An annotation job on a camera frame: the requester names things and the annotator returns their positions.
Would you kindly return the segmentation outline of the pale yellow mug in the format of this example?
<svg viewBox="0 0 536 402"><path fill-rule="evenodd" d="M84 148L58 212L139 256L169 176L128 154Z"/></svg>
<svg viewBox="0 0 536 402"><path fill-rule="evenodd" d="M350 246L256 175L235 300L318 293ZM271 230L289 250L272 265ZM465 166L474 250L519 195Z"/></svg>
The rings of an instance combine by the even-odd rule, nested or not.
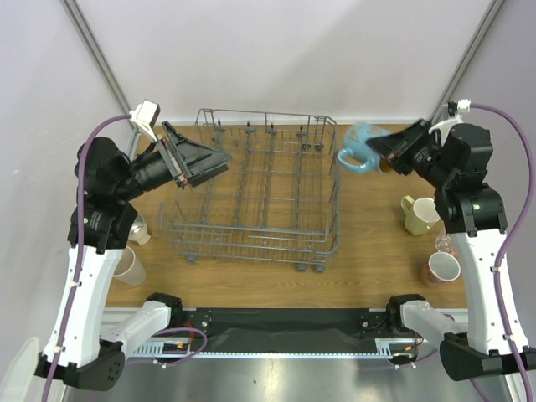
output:
<svg viewBox="0 0 536 402"><path fill-rule="evenodd" d="M409 195L400 201L405 214L405 229L412 235L423 235L441 218L436 211L433 198L413 199Z"/></svg>

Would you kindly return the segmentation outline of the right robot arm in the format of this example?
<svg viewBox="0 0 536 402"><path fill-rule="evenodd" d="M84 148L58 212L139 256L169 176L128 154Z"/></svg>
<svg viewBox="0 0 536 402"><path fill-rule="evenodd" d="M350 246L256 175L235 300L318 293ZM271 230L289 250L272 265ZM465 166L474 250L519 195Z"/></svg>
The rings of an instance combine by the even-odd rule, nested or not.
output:
<svg viewBox="0 0 536 402"><path fill-rule="evenodd" d="M415 172L435 189L435 209L461 264L468 323L458 324L419 295L393 296L385 316L396 337L417 332L440 352L455 381L525 374L535 368L501 252L511 234L502 197L484 182L493 147L488 130L455 124L437 142L427 121L372 137L368 146L397 173Z"/></svg>

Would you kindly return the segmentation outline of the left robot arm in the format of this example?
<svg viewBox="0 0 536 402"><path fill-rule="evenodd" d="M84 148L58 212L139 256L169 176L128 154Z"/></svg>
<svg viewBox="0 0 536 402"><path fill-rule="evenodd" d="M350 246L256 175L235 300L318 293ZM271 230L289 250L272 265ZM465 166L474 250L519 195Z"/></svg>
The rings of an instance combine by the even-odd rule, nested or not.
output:
<svg viewBox="0 0 536 402"><path fill-rule="evenodd" d="M131 160L100 134L113 122L102 122L77 154L69 270L59 316L35 369L46 389L60 380L75 389L107 391L149 338L188 330L181 299L156 292L121 324L100 332L111 279L138 216L131 201L170 182L195 188L225 172L232 160L227 152L183 136L167 121L162 124L167 135L150 131L151 144Z"/></svg>

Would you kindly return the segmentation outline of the blue butterfly mug orange inside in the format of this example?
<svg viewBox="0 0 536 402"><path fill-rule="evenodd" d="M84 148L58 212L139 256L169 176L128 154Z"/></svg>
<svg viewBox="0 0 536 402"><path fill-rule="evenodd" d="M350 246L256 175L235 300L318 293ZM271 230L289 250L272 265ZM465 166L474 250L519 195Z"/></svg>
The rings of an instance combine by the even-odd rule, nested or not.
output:
<svg viewBox="0 0 536 402"><path fill-rule="evenodd" d="M380 172L379 161L382 158L367 145L366 141L370 137L388 134L390 131L380 126L365 122L355 123L343 138L343 148L338 152L338 161L353 173Z"/></svg>

